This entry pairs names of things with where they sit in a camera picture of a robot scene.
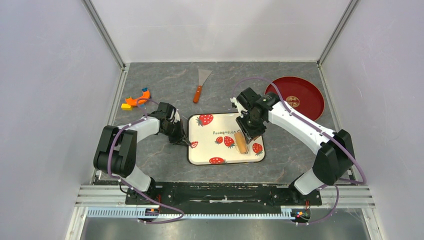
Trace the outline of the white strawberry print tray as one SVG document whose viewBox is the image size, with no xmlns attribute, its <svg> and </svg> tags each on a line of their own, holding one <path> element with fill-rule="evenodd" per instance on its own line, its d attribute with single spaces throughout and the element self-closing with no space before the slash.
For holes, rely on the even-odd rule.
<svg viewBox="0 0 424 240">
<path fill-rule="evenodd" d="M 187 135 L 191 146 L 188 162 L 195 166 L 259 163 L 266 156 L 262 137 L 247 145 L 248 153 L 235 149 L 236 132 L 241 132 L 237 112 L 194 114 L 187 120 Z"/>
</svg>

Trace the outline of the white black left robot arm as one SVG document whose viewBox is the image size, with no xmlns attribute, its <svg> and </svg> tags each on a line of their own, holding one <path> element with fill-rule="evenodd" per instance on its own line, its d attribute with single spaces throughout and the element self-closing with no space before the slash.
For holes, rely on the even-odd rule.
<svg viewBox="0 0 424 240">
<path fill-rule="evenodd" d="M 156 189 L 151 187 L 154 180 L 136 166 L 136 155 L 140 141 L 158 134 L 168 136 L 170 144 L 191 146 L 177 108 L 159 102 L 157 110 L 139 120 L 103 128 L 93 158 L 94 168 L 137 189 L 143 203 L 153 203 L 157 198 Z"/>
</svg>

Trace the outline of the wooden dough roller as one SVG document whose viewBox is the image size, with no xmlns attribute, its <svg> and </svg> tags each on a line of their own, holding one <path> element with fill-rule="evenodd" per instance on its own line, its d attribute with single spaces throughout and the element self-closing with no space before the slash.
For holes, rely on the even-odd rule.
<svg viewBox="0 0 424 240">
<path fill-rule="evenodd" d="M 248 145 L 245 140 L 245 136 L 241 131 L 237 131 L 234 134 L 235 144 L 238 148 L 238 151 L 241 154 L 247 154 L 249 152 Z"/>
</svg>

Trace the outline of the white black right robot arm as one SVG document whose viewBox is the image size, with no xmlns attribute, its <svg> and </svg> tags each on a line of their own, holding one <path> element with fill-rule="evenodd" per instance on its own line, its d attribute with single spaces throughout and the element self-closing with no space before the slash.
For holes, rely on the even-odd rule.
<svg viewBox="0 0 424 240">
<path fill-rule="evenodd" d="M 246 143 L 262 136 L 267 129 L 265 123 L 271 123 L 296 137 L 315 154 L 311 169 L 290 184 L 288 196 L 293 203 L 302 204 L 312 191 L 335 184 L 353 166 L 353 144 L 347 131 L 334 131 L 317 124 L 274 92 L 259 95 L 248 87 L 230 98 L 230 102 L 239 113 L 236 123 Z"/>
</svg>

